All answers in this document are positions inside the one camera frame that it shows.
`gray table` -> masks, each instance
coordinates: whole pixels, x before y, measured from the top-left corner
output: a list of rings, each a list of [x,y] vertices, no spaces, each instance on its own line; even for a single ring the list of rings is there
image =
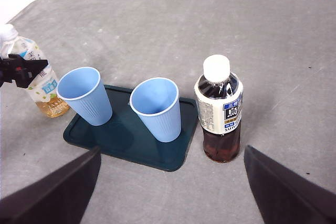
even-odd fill
[[[247,144],[336,193],[336,0],[37,0],[11,23],[59,77],[93,66],[106,84],[134,88],[163,76],[194,98],[203,60],[224,54],[244,84],[234,161],[205,156],[200,125],[172,173],[103,155],[82,223],[262,223]],[[4,197],[86,150],[62,139],[74,111],[47,119],[23,89],[1,92]]]

